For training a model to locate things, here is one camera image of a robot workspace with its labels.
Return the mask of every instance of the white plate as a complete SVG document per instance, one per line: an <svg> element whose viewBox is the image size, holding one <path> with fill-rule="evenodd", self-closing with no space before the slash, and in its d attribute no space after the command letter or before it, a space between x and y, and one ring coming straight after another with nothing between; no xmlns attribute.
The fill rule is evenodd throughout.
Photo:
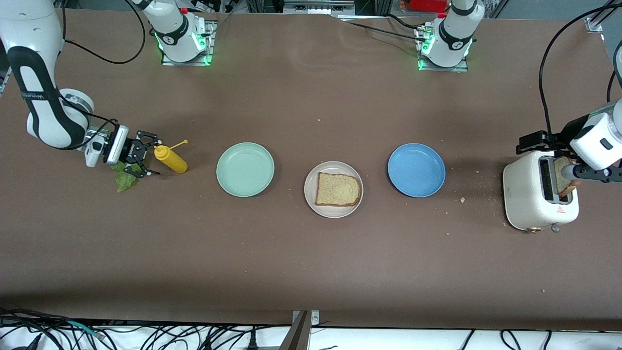
<svg viewBox="0 0 622 350"><path fill-rule="evenodd" d="M358 183L361 185L361 197L358 199L356 205L351 207L315 205L315 201L317 200L317 178L320 176L320 173L345 174L353 176L357 179ZM331 219L339 219L340 217L350 215L354 210L356 210L356 208L358 208L358 205L361 204L361 201L363 200L363 180L361 180L361 176L356 172L356 170L346 163L338 161L325 162L313 168L309 175L307 175L307 179L305 180L305 198L307 200L307 204L311 207L311 209L313 209L314 212Z"/></svg>

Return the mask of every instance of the white floor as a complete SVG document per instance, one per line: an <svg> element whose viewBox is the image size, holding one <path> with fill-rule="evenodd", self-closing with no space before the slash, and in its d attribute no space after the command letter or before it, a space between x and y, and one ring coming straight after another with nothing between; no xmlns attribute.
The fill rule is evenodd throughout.
<svg viewBox="0 0 622 350"><path fill-rule="evenodd" d="M136 328L135 326L112 327L118 331L128 331ZM0 337L12 328L0 328ZM180 326L171 333L179 334L187 329ZM250 329L250 327L238 327L237 329ZM285 338L288 327L276 327L257 331L257 343L259 346L279 346ZM108 334L114 340L118 350L139 350L145 340L154 333L154 329L142 328L131 333ZM203 329L200 334L191 334L182 337L187 341L188 349L196 349L200 341L205 339L209 328ZM309 341L309 350L326 350L336 346L336 350L361 350L361 349L390 349L390 350L458 350L462 347L469 330L449 330L449 329L350 329L350 328L314 328ZM547 333L545 331L513 331L523 350L540 350L544 345ZM71 344L54 333L59 341L62 341L64 349L77 349L73 343L73 335L68 332ZM229 332L222 336L218 342L212 346L216 350L218 345L235 336L237 333ZM27 346L36 334L29 333L26 329L18 329L2 340L0 349L14 349L18 346ZM172 339L171 336L163 336L149 349L162 349ZM238 341L233 349L246 349L249 341L247 334ZM515 347L513 340L506 334L506 341ZM218 350L228 350L233 342L225 343ZM106 349L102 344L97 344L98 349ZM86 341L86 337L80 339L82 349L92 349ZM617 350L622 347L622 334L620 333L596 333L578 331L556 331L553 332L548 350ZM467 346L468 350L509 350L499 337L499 331L475 331ZM45 336L41 338L37 350L58 350ZM165 347L165 350L186 350L184 342L176 342Z"/></svg>

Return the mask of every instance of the cable connector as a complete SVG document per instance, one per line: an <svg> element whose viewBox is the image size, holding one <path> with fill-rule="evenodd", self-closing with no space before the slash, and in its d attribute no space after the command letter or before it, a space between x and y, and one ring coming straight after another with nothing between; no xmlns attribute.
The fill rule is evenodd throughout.
<svg viewBox="0 0 622 350"><path fill-rule="evenodd" d="M253 326L253 330L251 331L251 340L248 341L248 346L246 347L246 350L258 350L258 349L259 349L259 346L257 346L255 327Z"/></svg>

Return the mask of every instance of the plate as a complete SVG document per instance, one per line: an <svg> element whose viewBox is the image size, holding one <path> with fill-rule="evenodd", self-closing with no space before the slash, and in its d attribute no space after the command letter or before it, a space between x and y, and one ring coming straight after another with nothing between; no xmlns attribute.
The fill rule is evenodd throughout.
<svg viewBox="0 0 622 350"><path fill-rule="evenodd" d="M265 190L274 176L274 160L260 144L238 143L227 149L216 166L220 187L236 197L251 197Z"/></svg>
<svg viewBox="0 0 622 350"><path fill-rule="evenodd" d="M315 205L315 200L317 199L317 179L320 176L320 173L345 174L353 176L361 185L361 196L358 199L358 202L351 207ZM363 180L361 180L361 176L356 172L356 170L346 163L338 161L325 162L313 168L309 175L307 175L307 179L305 180L305 198L307 200L307 204L311 207L311 209L313 209L314 212L331 219L339 219L340 217L352 214L352 212L358 208L358 205L361 204L361 201L363 200Z"/></svg>
<svg viewBox="0 0 622 350"><path fill-rule="evenodd" d="M445 182L445 165L432 148L420 143L398 147L389 158L389 179L411 197L435 194Z"/></svg>

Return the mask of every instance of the blue plate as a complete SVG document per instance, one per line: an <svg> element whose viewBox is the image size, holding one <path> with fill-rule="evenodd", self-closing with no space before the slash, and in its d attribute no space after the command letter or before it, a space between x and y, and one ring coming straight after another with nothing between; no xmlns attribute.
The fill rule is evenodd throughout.
<svg viewBox="0 0 622 350"><path fill-rule="evenodd" d="M389 158L389 178L411 197L435 194L445 182L445 165L436 151L420 143L398 147Z"/></svg>

